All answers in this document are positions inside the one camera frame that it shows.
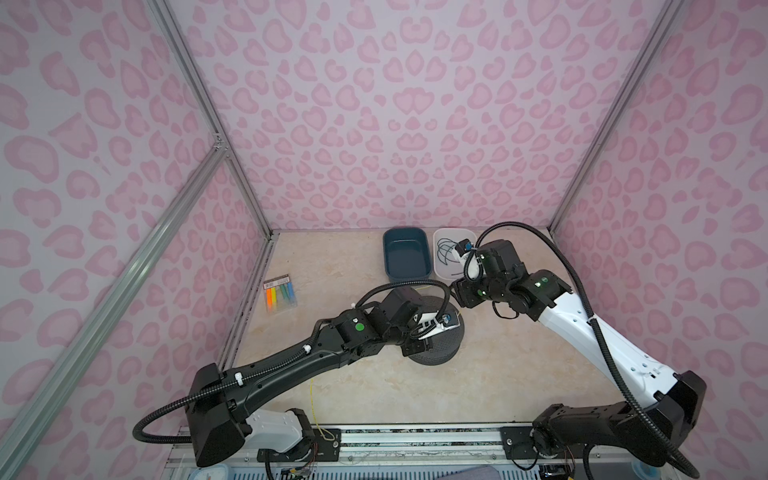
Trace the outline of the dark teal plastic tray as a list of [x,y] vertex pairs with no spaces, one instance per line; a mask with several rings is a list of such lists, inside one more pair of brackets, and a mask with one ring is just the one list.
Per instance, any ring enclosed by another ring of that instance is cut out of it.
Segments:
[[417,227],[398,227],[383,235],[385,272],[391,282],[423,280],[432,274],[427,236]]

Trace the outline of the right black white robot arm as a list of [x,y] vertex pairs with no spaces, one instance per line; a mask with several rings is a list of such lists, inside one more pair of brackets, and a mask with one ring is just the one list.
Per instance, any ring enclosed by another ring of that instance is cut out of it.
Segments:
[[459,305],[507,305],[518,315],[548,328],[581,353],[619,390],[620,402],[596,407],[552,404],[532,423],[533,450],[554,458],[581,445],[582,457],[597,446],[626,450],[653,467],[670,465],[697,479],[699,470],[680,447],[697,424],[706,383],[695,372],[682,373],[656,360],[606,323],[593,309],[584,285],[565,255],[546,235],[522,222],[508,221],[490,232],[519,228],[534,234],[568,273],[531,272],[509,240],[457,242],[454,256],[463,273],[451,290]]

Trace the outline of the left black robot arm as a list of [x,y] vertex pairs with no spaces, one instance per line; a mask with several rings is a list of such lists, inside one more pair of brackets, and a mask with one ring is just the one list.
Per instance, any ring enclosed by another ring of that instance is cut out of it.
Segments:
[[299,343],[260,361],[222,371],[209,364],[189,394],[139,420],[132,430],[146,444],[189,444],[199,467],[220,463],[258,434],[257,411],[273,398],[322,373],[377,355],[394,345],[408,353],[427,350],[431,326],[418,281],[378,286],[351,308],[321,319]]

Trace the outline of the black perforated cable spool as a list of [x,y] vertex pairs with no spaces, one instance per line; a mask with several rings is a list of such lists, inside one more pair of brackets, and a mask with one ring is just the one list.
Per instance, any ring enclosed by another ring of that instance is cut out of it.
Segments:
[[[422,298],[422,305],[414,316],[415,332],[419,317],[424,313],[437,313],[442,302],[442,298],[437,296]],[[461,321],[461,326],[425,340],[418,340],[414,332],[401,346],[404,357],[421,365],[438,366],[450,361],[458,353],[465,334],[464,320],[459,310],[451,303],[447,305],[443,313],[456,314]]]

